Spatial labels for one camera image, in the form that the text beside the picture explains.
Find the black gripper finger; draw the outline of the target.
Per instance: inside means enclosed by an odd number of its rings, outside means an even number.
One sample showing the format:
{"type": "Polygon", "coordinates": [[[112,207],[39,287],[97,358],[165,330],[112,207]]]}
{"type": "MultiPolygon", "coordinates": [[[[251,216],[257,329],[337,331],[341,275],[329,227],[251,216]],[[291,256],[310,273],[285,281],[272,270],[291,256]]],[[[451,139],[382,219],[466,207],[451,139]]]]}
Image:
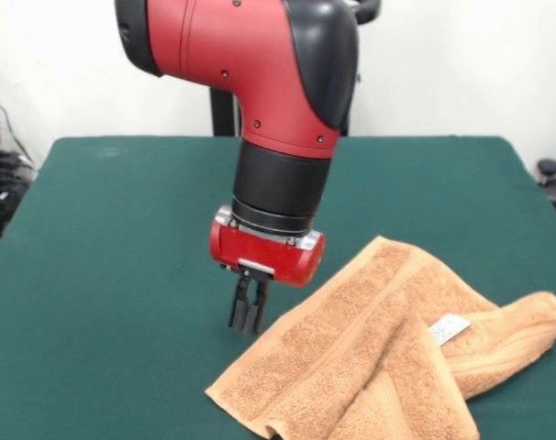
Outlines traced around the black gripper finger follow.
{"type": "Polygon", "coordinates": [[[269,296],[269,282],[258,281],[256,285],[256,298],[247,304],[242,333],[256,336],[260,332],[263,312],[269,296]]]}
{"type": "Polygon", "coordinates": [[[234,331],[242,331],[249,310],[248,288],[250,277],[240,274],[234,291],[228,327],[234,331]]]}

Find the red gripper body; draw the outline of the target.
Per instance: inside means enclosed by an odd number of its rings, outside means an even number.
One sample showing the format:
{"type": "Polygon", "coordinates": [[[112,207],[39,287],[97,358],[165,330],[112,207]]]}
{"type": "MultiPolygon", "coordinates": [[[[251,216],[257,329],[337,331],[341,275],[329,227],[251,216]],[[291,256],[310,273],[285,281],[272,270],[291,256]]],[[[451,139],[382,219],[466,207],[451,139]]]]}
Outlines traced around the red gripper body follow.
{"type": "Polygon", "coordinates": [[[209,238],[217,263],[234,270],[267,274],[282,284],[304,287],[314,277],[326,245],[324,234],[312,230],[304,236],[276,236],[238,222],[231,208],[218,208],[209,238]]]}

